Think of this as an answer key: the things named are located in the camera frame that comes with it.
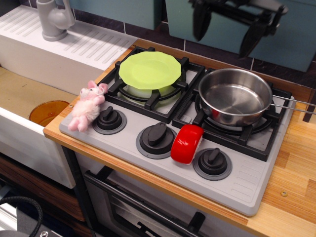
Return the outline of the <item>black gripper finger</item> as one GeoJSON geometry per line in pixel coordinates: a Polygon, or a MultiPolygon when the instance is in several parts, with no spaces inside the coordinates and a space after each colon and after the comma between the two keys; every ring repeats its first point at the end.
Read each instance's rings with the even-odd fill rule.
{"type": "Polygon", "coordinates": [[[268,22],[255,21],[250,26],[248,31],[243,37],[239,49],[239,58],[248,57],[256,45],[260,42],[261,38],[266,35],[268,22]]]}
{"type": "Polygon", "coordinates": [[[203,4],[196,4],[193,12],[193,34],[200,41],[206,34],[211,21],[211,13],[203,4]]]}

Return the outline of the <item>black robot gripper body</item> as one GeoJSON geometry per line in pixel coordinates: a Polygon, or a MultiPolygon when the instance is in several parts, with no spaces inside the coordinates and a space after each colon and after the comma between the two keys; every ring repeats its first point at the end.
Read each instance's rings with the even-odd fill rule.
{"type": "Polygon", "coordinates": [[[189,3],[193,9],[196,4],[203,4],[211,17],[215,13],[245,25],[259,19],[276,25],[288,13],[288,7],[277,0],[190,0],[189,3]]]}

